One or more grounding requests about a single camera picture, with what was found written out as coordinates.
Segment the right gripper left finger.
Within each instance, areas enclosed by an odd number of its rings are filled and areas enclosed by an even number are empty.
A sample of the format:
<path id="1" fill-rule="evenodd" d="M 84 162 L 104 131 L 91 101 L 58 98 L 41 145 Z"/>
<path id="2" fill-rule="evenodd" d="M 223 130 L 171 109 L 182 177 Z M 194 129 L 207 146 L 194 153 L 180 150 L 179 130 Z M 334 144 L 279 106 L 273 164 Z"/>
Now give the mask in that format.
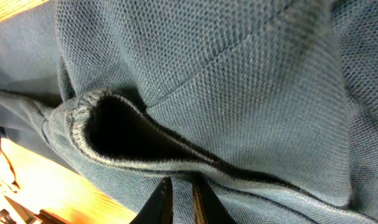
<path id="1" fill-rule="evenodd" d="M 130 224 L 172 224 L 173 190 L 170 177 L 163 178 Z"/>

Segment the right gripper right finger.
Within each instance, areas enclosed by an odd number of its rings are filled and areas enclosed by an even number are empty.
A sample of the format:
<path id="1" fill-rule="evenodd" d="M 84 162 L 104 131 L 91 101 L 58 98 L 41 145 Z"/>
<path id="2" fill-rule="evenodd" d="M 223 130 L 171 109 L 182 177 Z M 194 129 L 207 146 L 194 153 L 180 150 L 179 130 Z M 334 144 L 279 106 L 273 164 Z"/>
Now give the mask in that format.
<path id="1" fill-rule="evenodd" d="M 236 224 L 203 176 L 192 182 L 195 224 Z"/>

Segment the blue t-shirt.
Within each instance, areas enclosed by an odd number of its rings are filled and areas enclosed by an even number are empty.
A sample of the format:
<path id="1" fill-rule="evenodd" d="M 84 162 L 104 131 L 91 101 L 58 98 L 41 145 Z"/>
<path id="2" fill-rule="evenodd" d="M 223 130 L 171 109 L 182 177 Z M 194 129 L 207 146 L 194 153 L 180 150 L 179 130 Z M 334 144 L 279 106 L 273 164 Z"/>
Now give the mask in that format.
<path id="1" fill-rule="evenodd" d="M 0 23 L 0 131 L 134 212 L 378 223 L 378 1 L 49 1 Z"/>

